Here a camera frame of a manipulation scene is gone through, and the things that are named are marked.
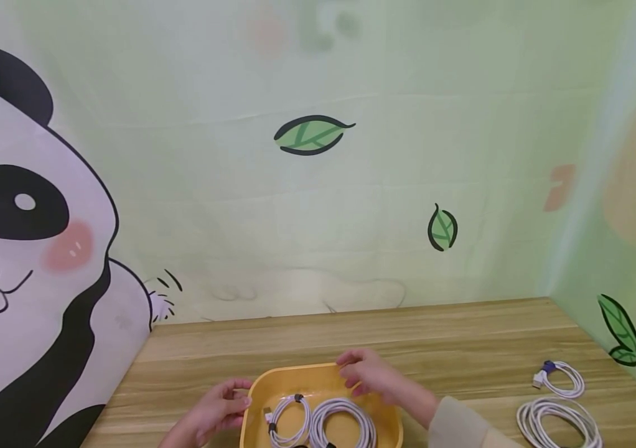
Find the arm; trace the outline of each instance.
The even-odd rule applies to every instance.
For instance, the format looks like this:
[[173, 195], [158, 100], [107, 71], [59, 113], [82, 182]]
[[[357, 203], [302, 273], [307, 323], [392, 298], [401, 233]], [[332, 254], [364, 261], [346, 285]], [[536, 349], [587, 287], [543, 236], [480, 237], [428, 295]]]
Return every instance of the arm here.
[[245, 392], [251, 382], [230, 379], [214, 386], [164, 436], [159, 448], [200, 448], [224, 429], [239, 428], [251, 399]]
[[430, 430], [431, 448], [519, 447], [452, 397], [442, 399], [404, 377], [373, 350], [348, 350], [337, 359], [345, 386], [352, 396], [378, 393], [383, 401], [402, 407], [423, 428]]

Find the panda ear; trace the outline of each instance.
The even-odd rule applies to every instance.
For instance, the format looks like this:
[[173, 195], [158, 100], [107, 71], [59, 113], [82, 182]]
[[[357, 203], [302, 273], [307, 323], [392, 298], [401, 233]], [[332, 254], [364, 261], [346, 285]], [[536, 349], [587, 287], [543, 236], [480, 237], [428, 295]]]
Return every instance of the panda ear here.
[[0, 97], [47, 126], [54, 112], [51, 93], [30, 66], [0, 49]]

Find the sleeve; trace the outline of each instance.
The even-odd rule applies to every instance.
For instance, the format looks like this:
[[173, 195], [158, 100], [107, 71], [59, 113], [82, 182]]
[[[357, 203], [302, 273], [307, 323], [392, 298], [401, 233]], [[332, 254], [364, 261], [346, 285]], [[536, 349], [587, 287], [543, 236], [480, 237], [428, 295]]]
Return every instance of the sleeve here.
[[444, 397], [430, 423], [430, 448], [519, 448], [485, 419], [450, 396]]

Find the panda mouth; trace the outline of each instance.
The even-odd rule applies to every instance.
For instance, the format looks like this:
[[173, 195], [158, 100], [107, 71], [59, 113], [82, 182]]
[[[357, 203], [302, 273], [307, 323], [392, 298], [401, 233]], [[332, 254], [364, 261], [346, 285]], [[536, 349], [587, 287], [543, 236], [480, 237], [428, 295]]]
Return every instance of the panda mouth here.
[[5, 301], [5, 304], [3, 307], [1, 307], [0, 309], [0, 314], [7, 311], [9, 309], [9, 301], [7, 300], [7, 296], [9, 294], [12, 294], [13, 292], [16, 292], [17, 289], [21, 288], [22, 285], [31, 277], [31, 275], [34, 274], [34, 270], [30, 270], [29, 274], [26, 274], [26, 276], [24, 277], [24, 279], [22, 279], [22, 281], [14, 288], [10, 289], [10, 291], [3, 291], [3, 289], [0, 288], [0, 294], [2, 294], [2, 298]]

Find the person's left hand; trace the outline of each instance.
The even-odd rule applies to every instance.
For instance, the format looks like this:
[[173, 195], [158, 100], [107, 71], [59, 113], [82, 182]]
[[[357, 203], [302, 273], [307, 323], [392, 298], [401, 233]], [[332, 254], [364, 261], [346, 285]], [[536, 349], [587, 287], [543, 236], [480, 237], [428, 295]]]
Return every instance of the person's left hand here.
[[[214, 434], [241, 427], [243, 412], [251, 404], [243, 391], [248, 388], [251, 388], [251, 381], [241, 378], [232, 378], [212, 387], [171, 429], [159, 447], [203, 447]], [[191, 445], [184, 442], [187, 438], [191, 438]]]

